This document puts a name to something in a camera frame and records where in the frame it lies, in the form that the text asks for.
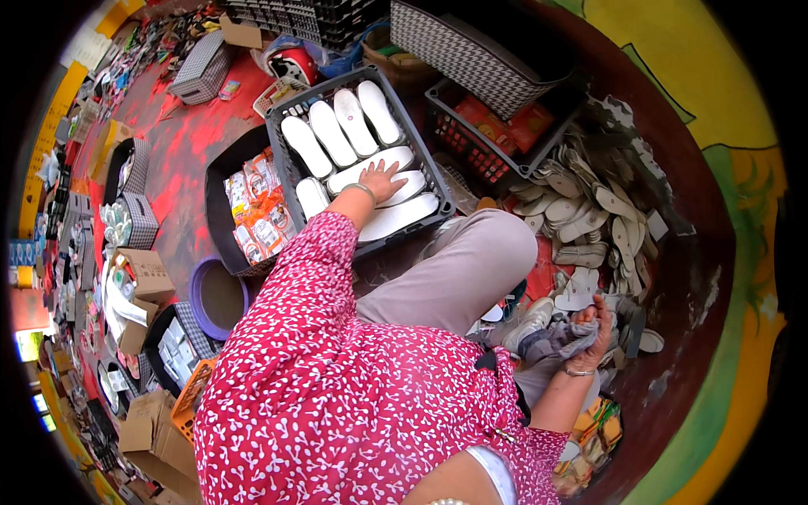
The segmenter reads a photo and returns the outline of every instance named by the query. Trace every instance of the red floral blouse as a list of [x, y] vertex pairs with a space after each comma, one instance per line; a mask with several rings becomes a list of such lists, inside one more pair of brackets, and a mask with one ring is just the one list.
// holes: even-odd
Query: red floral blouse
[[312, 218], [234, 328], [196, 414], [205, 502], [400, 503], [482, 444], [520, 503], [557, 503], [567, 435], [522, 427], [507, 352], [477, 370], [482, 349], [458, 335], [357, 319], [357, 236], [345, 216]]

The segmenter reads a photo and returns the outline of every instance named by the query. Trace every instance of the orange plastic basket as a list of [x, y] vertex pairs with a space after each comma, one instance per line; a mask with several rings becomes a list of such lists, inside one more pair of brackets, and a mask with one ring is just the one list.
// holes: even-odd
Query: orange plastic basket
[[201, 360], [188, 379], [187, 384], [179, 394], [174, 408], [171, 409], [171, 421], [180, 433], [194, 443], [194, 402], [202, 394], [204, 387], [208, 384], [210, 376], [213, 374], [213, 366], [216, 360]]

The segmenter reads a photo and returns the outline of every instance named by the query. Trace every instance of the bracelet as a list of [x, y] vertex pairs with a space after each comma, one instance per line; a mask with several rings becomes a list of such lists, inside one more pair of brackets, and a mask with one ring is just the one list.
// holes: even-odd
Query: bracelet
[[364, 184], [359, 183], [350, 183], [346, 187], [343, 188], [343, 191], [348, 189], [349, 187], [355, 187], [357, 189], [361, 189], [362, 191], [368, 193], [370, 195], [370, 199], [373, 200], [373, 207], [376, 207], [376, 195], [373, 194], [373, 191], [370, 191], [370, 188], [365, 186]]
[[564, 372], [566, 372], [567, 375], [573, 377], [585, 377], [587, 375], [595, 375], [596, 370], [587, 370], [586, 372], [580, 372], [579, 370], [570, 370], [569, 368], [566, 367], [566, 365], [564, 365]]

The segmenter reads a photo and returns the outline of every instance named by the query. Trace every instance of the red helmet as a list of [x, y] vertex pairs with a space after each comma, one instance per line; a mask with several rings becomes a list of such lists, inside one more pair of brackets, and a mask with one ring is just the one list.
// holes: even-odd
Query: red helmet
[[320, 77], [314, 60], [301, 47], [280, 47], [267, 55], [267, 68], [275, 78], [290, 77], [314, 86]]

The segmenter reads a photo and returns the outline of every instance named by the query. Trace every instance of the purple plastic basin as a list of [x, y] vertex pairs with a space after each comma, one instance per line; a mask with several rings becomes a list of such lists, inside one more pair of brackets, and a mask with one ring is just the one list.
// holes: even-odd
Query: purple plastic basin
[[196, 264], [188, 281], [188, 296], [194, 319], [205, 334], [216, 340], [227, 340], [251, 302], [244, 281], [230, 275], [216, 256]]

